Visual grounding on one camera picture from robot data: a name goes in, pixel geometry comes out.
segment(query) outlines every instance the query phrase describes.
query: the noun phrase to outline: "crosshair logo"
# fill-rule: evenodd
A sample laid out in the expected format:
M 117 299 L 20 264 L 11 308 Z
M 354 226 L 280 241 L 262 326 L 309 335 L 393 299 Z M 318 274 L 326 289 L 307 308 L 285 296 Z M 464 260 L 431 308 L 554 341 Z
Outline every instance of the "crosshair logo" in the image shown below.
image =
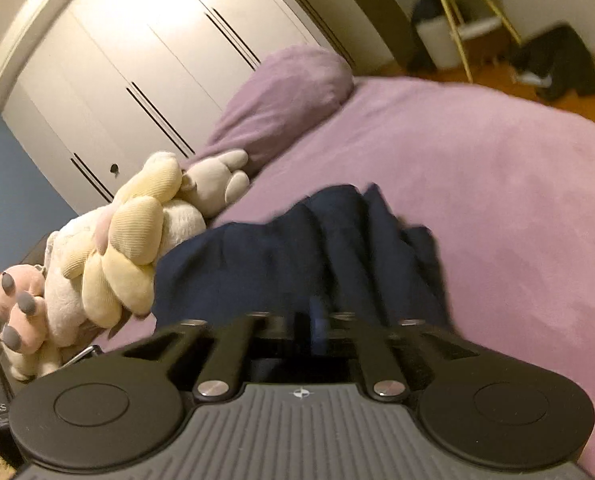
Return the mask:
M 311 395 L 311 392 L 309 392 L 305 388 L 298 388 L 293 392 L 293 395 L 298 399 L 306 399 L 306 397 Z

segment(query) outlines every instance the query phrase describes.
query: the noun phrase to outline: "black device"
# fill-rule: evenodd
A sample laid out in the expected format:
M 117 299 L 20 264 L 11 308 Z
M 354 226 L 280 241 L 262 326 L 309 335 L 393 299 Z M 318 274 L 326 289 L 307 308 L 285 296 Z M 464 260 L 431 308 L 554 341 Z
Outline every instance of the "black device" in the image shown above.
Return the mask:
M 590 478 L 579 386 L 416 320 L 190 320 L 2 398 L 24 480 Z

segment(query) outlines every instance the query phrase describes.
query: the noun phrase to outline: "blue wall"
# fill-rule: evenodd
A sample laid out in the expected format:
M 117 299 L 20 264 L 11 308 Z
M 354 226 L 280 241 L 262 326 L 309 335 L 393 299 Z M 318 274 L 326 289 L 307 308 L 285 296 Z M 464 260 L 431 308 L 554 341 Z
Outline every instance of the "blue wall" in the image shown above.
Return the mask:
M 0 116 L 0 270 L 77 216 L 48 183 Z

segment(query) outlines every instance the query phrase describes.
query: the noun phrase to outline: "purple pillow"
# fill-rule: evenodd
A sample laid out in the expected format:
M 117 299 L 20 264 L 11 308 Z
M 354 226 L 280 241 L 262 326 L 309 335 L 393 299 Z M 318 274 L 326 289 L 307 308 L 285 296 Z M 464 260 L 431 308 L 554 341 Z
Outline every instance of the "purple pillow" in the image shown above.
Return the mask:
M 253 176 L 339 110 L 353 88 L 351 67 L 333 52 L 304 45 L 276 52 L 238 90 L 206 147 L 186 166 L 243 148 L 244 170 Z

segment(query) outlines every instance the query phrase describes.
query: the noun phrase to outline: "black circular joint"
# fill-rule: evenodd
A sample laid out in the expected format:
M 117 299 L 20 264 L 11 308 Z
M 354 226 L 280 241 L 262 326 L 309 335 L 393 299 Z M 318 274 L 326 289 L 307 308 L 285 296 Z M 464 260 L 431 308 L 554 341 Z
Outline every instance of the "black circular joint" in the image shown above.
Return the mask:
M 424 390 L 418 414 L 441 447 L 498 470 L 576 460 L 595 422 L 593 404 L 577 384 L 499 357 L 452 362 Z
M 11 405 L 10 430 L 36 462 L 95 471 L 160 448 L 182 418 L 180 393 L 159 363 L 104 356 L 24 388 Z

